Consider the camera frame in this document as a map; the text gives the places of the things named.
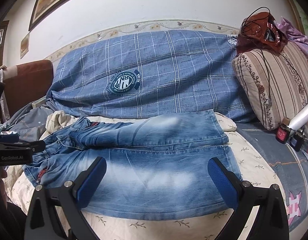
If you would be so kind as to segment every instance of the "striped cushion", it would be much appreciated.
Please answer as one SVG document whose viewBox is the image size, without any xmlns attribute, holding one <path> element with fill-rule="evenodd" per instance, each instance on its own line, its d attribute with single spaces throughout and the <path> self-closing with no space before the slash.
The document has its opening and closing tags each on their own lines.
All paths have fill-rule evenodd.
<svg viewBox="0 0 308 240">
<path fill-rule="evenodd" d="M 233 68 L 256 116 L 267 130 L 272 130 L 284 116 L 293 118 L 307 104 L 308 58 L 294 42 L 288 42 L 281 52 L 285 58 L 268 50 L 263 53 L 269 71 L 272 106 L 268 100 L 268 71 L 260 49 L 237 55 Z"/>
</svg>

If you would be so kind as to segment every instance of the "purple cloth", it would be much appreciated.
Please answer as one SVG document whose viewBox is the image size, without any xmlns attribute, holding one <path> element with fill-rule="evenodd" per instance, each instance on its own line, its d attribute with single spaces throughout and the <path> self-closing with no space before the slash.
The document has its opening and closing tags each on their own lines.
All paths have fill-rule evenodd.
<svg viewBox="0 0 308 240">
<path fill-rule="evenodd" d="M 289 20 L 281 17 L 281 24 L 275 22 L 276 28 L 279 29 L 289 41 L 295 42 L 302 52 L 308 56 L 308 37 L 298 31 Z"/>
</svg>

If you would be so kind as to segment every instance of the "jeans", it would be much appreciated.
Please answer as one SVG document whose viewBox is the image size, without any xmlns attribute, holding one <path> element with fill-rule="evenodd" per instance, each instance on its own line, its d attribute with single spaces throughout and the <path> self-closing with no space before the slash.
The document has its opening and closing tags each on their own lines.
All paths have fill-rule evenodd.
<svg viewBox="0 0 308 240">
<path fill-rule="evenodd" d="M 212 110 L 139 123 L 94 123 L 81 117 L 44 141 L 46 149 L 23 166 L 31 183 L 59 187 L 102 156 L 107 172 L 84 210 L 106 216 L 172 220 L 226 209 L 207 171 L 212 157 L 241 179 Z"/>
</svg>

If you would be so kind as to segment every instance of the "white wall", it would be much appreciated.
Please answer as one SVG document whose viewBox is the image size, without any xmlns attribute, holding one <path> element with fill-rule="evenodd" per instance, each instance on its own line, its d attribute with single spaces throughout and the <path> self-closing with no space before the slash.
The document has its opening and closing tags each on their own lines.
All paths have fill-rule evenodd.
<svg viewBox="0 0 308 240">
<path fill-rule="evenodd" d="M 7 66 L 40 60 L 59 48 L 97 31 L 127 23 L 156 19 L 189 19 L 240 27 L 260 6 L 276 19 L 294 21 L 286 0 L 69 0 L 30 33 L 29 52 L 20 59 L 20 43 L 27 35 L 35 0 L 19 0 L 10 20 L 4 46 Z"/>
</svg>

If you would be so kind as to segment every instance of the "black cable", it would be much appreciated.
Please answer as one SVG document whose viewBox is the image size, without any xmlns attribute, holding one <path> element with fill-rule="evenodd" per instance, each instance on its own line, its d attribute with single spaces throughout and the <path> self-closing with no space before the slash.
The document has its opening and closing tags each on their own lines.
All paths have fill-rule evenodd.
<svg viewBox="0 0 308 240">
<path fill-rule="evenodd" d="M 265 63 L 265 67 L 266 67 L 267 74 L 268 74 L 268 104 L 269 104 L 269 106 L 272 106 L 272 102 L 271 102 L 271 93 L 270 93 L 270 91 L 271 91 L 271 86 L 270 86 L 270 74 L 269 74 L 269 69 L 268 69 L 268 66 L 267 66 L 267 64 L 266 64 L 266 61 L 267 61 L 267 60 L 266 60 L 266 58 L 265 58 L 265 55 L 264 55 L 262 49 L 260 49 L 260 52 L 261 52 L 261 54 L 262 54 L 262 60 L 263 60 L 264 63 Z"/>
<path fill-rule="evenodd" d="M 267 10 L 268 10 L 268 16 L 266 16 L 266 17 L 264 17 L 264 18 L 260 18 L 260 19 L 255 19 L 255 20 L 252 20 L 252 21 L 249 21 L 249 18 L 255 13 L 255 12 L 257 12 L 259 9 L 262 9 L 262 8 L 266 8 Z M 262 7 L 259 7 L 259 8 L 257 8 L 255 11 L 253 11 L 247 18 L 246 18 L 246 20 L 244 20 L 243 21 L 243 23 L 241 24 L 241 35 L 243 35 L 243 36 L 247 36 L 247 32 L 248 31 L 251 31 L 251 29 L 252 29 L 252 27 L 250 26 L 250 24 L 256 24 L 256 25 L 258 25 L 259 26 L 259 31 L 256 31 L 256 33 L 252 33 L 252 34 L 248 34 L 248 35 L 256 35 L 256 34 L 258 34 L 260 31 L 261 31 L 261 25 L 260 24 L 258 24 L 256 21 L 258 21 L 258 20 L 264 20 L 264 19 L 266 19 L 267 17 L 269 17 L 269 15 L 270 15 L 270 9 L 268 8 L 268 7 L 266 7 L 266 6 L 262 6 Z M 269 106 L 272 106 L 272 101 L 271 101 L 271 86 L 270 86 L 270 75 L 269 75 L 269 69 L 268 69 L 268 66 L 267 66 L 267 64 L 266 64 L 266 58 L 265 58 L 265 55 L 264 55 L 264 53 L 263 53 L 263 51 L 262 51 L 262 49 L 260 48 L 260 52 L 261 52 L 261 55 L 262 55 L 262 59 L 263 59 L 263 61 L 264 61 L 264 64 L 265 64 L 265 67 L 266 67 L 266 70 L 267 70 L 267 74 L 268 74 L 268 104 L 269 104 Z M 302 79 L 301 79 L 301 77 L 300 77 L 300 75 L 298 74 L 298 72 L 297 72 L 297 70 L 291 65 L 291 63 L 287 60 L 287 58 L 283 55 L 283 54 L 281 54 L 281 53 L 279 53 L 285 60 L 286 60 L 286 62 L 288 63 L 288 65 L 296 72 L 296 74 L 298 75 L 298 77 L 299 77 L 299 79 L 300 79 L 300 81 L 301 81 L 301 83 L 302 83 L 302 86 L 303 86 L 303 88 L 304 88 L 304 91 L 305 91 L 305 93 L 306 93 L 306 97 L 307 97 L 307 103 L 308 103 L 308 94 L 307 94 L 307 91 L 306 91 L 306 89 L 305 89 L 305 86 L 304 86 L 304 82 L 302 81 Z"/>
<path fill-rule="evenodd" d="M 264 17 L 264 18 L 255 19 L 255 20 L 249 21 L 249 18 L 250 18 L 255 12 L 257 12 L 259 9 L 262 9 L 262 8 L 268 9 L 268 11 L 269 11 L 269 12 L 268 12 L 268 15 L 267 15 L 266 17 Z M 253 23 L 253 24 L 258 25 L 258 26 L 259 26 L 259 31 L 261 31 L 261 25 L 260 25 L 259 23 L 257 23 L 256 21 L 258 21 L 258 20 L 264 20 L 264 19 L 268 18 L 269 15 L 270 15 L 270 9 L 269 9 L 268 7 L 265 7 L 265 6 L 259 7 L 258 9 L 256 9 L 255 11 L 253 11 L 253 12 L 246 18 L 246 20 L 244 20 L 243 23 L 241 24 L 241 35 L 243 35 L 243 36 L 245 36 L 245 37 L 247 36 L 246 33 L 252 29 L 252 27 L 249 25 L 250 23 Z M 263 61 L 264 61 L 264 63 L 265 63 L 265 67 L 266 67 L 267 74 L 268 74 L 268 104 L 269 104 L 269 106 L 272 106 L 272 102 L 271 102 L 271 93 L 270 93 L 270 91 L 271 91 L 271 86 L 270 86 L 269 69 L 268 69 L 268 66 L 267 66 L 267 64 L 266 64 L 266 59 L 265 59 L 265 56 L 264 56 L 264 53 L 263 53 L 262 49 L 260 49 L 260 51 L 261 51 L 262 59 L 263 59 Z"/>
</svg>

